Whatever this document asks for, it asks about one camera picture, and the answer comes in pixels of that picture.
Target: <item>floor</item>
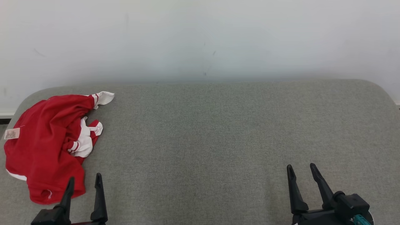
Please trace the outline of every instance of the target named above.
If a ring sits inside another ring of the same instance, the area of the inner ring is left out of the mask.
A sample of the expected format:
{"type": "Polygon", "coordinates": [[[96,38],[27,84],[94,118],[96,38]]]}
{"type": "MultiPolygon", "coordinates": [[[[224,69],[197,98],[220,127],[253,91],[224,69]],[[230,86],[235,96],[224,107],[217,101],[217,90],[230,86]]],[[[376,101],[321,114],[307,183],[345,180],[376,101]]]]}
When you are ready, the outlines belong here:
{"type": "Polygon", "coordinates": [[[0,125],[0,137],[3,138],[4,131],[6,131],[8,124],[0,125]]]}

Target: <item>white wall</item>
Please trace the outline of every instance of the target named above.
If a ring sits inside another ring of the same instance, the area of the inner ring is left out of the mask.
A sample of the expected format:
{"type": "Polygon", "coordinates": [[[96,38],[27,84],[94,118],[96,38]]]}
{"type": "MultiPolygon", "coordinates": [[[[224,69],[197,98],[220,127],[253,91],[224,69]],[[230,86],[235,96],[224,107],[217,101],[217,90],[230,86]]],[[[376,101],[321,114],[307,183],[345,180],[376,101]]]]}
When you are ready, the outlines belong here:
{"type": "Polygon", "coordinates": [[[400,100],[399,0],[0,0],[0,113],[91,82],[361,78],[400,100]]]}

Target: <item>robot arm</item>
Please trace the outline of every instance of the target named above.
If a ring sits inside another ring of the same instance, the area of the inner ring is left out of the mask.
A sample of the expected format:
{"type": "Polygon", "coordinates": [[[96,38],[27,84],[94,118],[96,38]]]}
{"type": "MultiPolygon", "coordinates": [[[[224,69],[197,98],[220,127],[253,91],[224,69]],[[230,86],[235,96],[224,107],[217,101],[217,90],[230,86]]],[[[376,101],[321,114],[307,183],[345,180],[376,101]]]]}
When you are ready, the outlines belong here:
{"type": "Polygon", "coordinates": [[[322,209],[308,210],[296,183],[296,175],[291,165],[288,173],[290,208],[293,214],[292,225],[374,225],[368,211],[370,205],[358,194],[345,195],[342,191],[333,193],[322,177],[317,166],[310,164],[312,176],[318,184],[322,197],[322,209]]]}
{"type": "Polygon", "coordinates": [[[67,188],[62,196],[61,202],[54,206],[53,209],[42,209],[31,225],[105,225],[108,216],[106,209],[106,199],[104,198],[103,180],[101,174],[97,173],[96,183],[96,199],[94,200],[94,210],[90,215],[89,222],[73,223],[70,221],[71,196],[74,194],[74,178],[71,177],[67,188]]]}

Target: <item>red stripe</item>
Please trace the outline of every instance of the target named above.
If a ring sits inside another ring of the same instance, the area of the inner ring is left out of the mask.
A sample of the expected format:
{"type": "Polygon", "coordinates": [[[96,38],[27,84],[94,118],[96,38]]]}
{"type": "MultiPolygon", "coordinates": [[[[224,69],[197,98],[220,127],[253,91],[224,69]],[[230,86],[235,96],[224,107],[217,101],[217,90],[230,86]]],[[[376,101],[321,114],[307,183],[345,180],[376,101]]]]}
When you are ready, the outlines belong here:
{"type": "Polygon", "coordinates": [[[78,149],[78,147],[79,147],[79,143],[77,142],[75,150],[72,150],[72,151],[76,151],[78,149]]]}

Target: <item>red fabric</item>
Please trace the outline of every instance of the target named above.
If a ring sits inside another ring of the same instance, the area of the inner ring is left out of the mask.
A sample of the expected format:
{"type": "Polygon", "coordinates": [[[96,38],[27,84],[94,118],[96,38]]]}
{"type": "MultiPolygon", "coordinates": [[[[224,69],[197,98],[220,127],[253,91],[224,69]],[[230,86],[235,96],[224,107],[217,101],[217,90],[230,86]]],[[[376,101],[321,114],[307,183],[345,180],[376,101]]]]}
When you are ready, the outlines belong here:
{"type": "Polygon", "coordinates": [[[85,193],[83,160],[67,149],[79,137],[81,118],[93,107],[92,96],[54,96],[36,103],[15,124],[20,136],[4,145],[6,169],[26,176],[33,202],[59,202],[70,177],[75,177],[72,197],[85,193]]]}

